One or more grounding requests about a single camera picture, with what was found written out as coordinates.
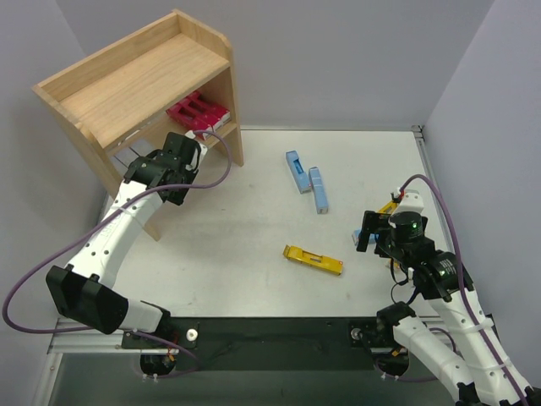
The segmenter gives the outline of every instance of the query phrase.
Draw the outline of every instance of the white wall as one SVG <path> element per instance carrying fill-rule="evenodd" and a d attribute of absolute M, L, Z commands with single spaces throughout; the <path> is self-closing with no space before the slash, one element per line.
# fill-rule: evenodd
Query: white wall
<path fill-rule="evenodd" d="M 30 87 L 84 56 L 53 0 L 3 2 L 0 12 L 0 300 L 38 261 L 97 218 L 101 187 Z M 26 326 L 54 326 L 42 272 L 11 307 Z M 0 403 L 34 395 L 49 336 L 0 322 Z"/>
<path fill-rule="evenodd" d="M 232 41 L 242 124 L 328 129 L 425 123 L 492 2 L 57 0 L 88 53 L 180 8 Z"/>
<path fill-rule="evenodd" d="M 541 2 L 496 0 L 426 125 L 467 269 L 541 386 Z"/>

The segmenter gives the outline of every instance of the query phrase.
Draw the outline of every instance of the wooden shelf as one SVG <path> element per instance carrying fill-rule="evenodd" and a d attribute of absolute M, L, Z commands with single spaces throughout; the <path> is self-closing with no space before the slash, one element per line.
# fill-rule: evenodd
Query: wooden shelf
<path fill-rule="evenodd" d="M 111 156 L 136 140 L 162 148 L 170 131 L 185 134 L 165 111 L 195 90 L 231 113 L 218 133 L 227 137 L 233 161 L 244 164 L 233 65 L 223 34 L 175 9 L 33 90 L 114 197 L 123 177 Z M 225 153 L 217 142 L 205 143 Z M 159 239 L 149 222 L 145 231 Z"/>
<path fill-rule="evenodd" d="M 235 129 L 237 129 L 237 124 L 229 122 L 220 129 L 218 129 L 217 133 L 222 138 L 225 138 Z M 154 147 L 161 148 L 167 137 L 167 134 L 170 132 L 177 134 L 186 134 L 188 132 L 188 129 L 181 124 L 171 120 L 169 116 L 167 116 L 167 114 L 163 113 L 158 117 L 158 119 L 144 126 L 142 129 L 128 137 L 124 142 L 113 146 L 107 151 L 107 155 L 113 156 L 120 150 L 129 147 L 137 140 L 147 140 Z M 215 137 L 210 137 L 207 141 L 201 141 L 202 144 L 205 144 L 209 148 L 212 148 L 218 142 L 220 141 L 218 141 L 218 139 L 216 139 Z"/>
<path fill-rule="evenodd" d="M 228 66 L 179 34 L 60 103 L 108 149 Z"/>

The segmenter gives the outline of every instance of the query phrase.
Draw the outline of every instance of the white table surface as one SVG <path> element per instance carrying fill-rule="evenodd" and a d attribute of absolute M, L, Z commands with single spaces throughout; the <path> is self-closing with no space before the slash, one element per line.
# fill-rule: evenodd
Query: white table surface
<path fill-rule="evenodd" d="M 379 210 L 390 192 L 424 173 L 410 132 L 243 131 L 245 165 L 233 166 L 214 189 L 190 190 L 182 206 L 156 214 L 162 238 L 142 233 L 118 274 L 115 289 L 164 307 L 175 316 L 366 316 L 391 304 L 387 260 L 358 253 L 352 232 L 365 210 Z M 315 212 L 286 162 L 297 150 L 304 170 L 320 168 L 329 212 Z M 222 173 L 225 159 L 211 151 L 197 183 Z M 429 189 L 427 236 L 447 249 Z M 344 262 L 341 276 L 286 260 L 286 244 Z M 411 288 L 397 287 L 395 299 Z M 418 315 L 435 315 L 419 297 Z"/>

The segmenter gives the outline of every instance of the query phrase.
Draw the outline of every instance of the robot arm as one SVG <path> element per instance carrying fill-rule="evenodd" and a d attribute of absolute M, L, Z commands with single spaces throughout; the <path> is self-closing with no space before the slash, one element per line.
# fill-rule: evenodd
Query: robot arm
<path fill-rule="evenodd" d="M 423 330 L 413 315 L 390 317 L 395 306 L 378 313 L 378 321 L 386 326 L 396 342 L 408 348 L 442 381 L 459 404 L 515 405 L 521 404 L 515 388 L 502 367 L 507 367 L 520 387 L 522 396 L 529 404 L 541 404 L 541 394 L 534 391 L 516 370 L 492 330 L 493 323 L 484 316 L 478 302 L 478 296 L 469 274 L 464 270 L 464 285 L 468 303 L 478 315 L 476 323 L 468 315 L 463 302 L 456 271 L 456 257 L 451 252 L 437 250 L 434 241 L 424 236 L 427 218 L 421 217 L 418 210 L 398 210 L 395 213 L 375 213 L 366 211 L 363 228 L 359 235 L 357 251 L 366 251 L 369 235 L 379 235 L 375 254 L 391 258 L 398 263 L 406 274 L 413 275 L 416 294 L 422 294 L 432 308 L 438 312 L 453 338 L 456 341 L 463 360 L 458 356 L 445 355 L 445 350 L 429 338 L 429 332 L 418 334 Z M 496 362 L 492 351 L 481 337 L 481 331 L 487 334 L 490 342 L 501 359 L 503 365 Z M 455 363 L 458 375 L 446 369 L 445 363 Z"/>
<path fill-rule="evenodd" d="M 460 399 L 460 388 L 473 383 L 467 365 L 442 343 L 415 315 L 407 304 L 399 302 L 378 311 L 380 333 L 415 355 L 445 386 L 452 398 Z"/>
<path fill-rule="evenodd" d="M 163 190 L 128 208 L 122 206 L 146 189 L 193 183 L 206 151 L 191 132 L 186 136 L 169 133 L 163 150 L 140 156 L 130 164 L 105 217 L 119 208 L 123 213 L 92 236 L 64 268 L 53 266 L 47 273 L 46 283 L 61 315 L 105 334 L 138 329 L 167 335 L 168 311 L 126 299 L 113 287 L 124 257 L 147 220 L 166 201 L 181 205 L 188 190 Z"/>

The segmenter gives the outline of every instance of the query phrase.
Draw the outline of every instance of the black mount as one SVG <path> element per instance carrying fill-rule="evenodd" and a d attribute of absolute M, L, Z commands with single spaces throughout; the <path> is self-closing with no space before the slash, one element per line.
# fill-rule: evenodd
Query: black mount
<path fill-rule="evenodd" d="M 197 162 L 191 163 L 197 153 Z M 164 184 L 192 184 L 199 171 L 201 145 L 184 135 L 169 133 L 161 150 L 154 150 L 147 156 L 140 156 L 129 164 L 124 182 L 146 184 L 147 189 Z M 158 192 L 163 201 L 180 206 L 188 189 L 163 190 Z"/>
<path fill-rule="evenodd" d="M 393 215 L 365 211 L 357 251 L 366 252 L 370 234 L 378 234 L 375 254 L 391 258 L 406 274 L 413 268 L 413 284 L 425 299 L 450 301 L 451 294 L 459 289 L 456 257 L 435 248 L 434 240 L 424 235 L 427 223 L 427 217 L 412 211 Z M 472 279 L 464 266 L 462 270 L 464 285 L 472 291 Z"/>

